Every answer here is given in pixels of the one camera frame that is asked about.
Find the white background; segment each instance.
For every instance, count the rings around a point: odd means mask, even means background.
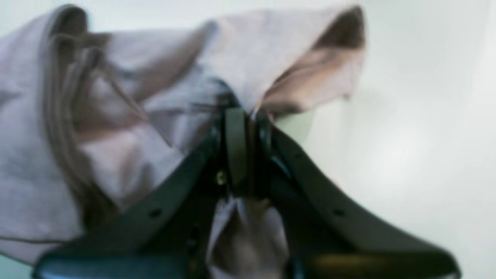
[[[74,2],[92,30],[128,30],[335,1]],[[0,35],[63,3],[0,0]],[[369,55],[355,96],[279,125],[353,199],[450,250],[464,279],[496,278],[496,1],[361,3]],[[0,278],[28,277],[27,267],[0,258]]]

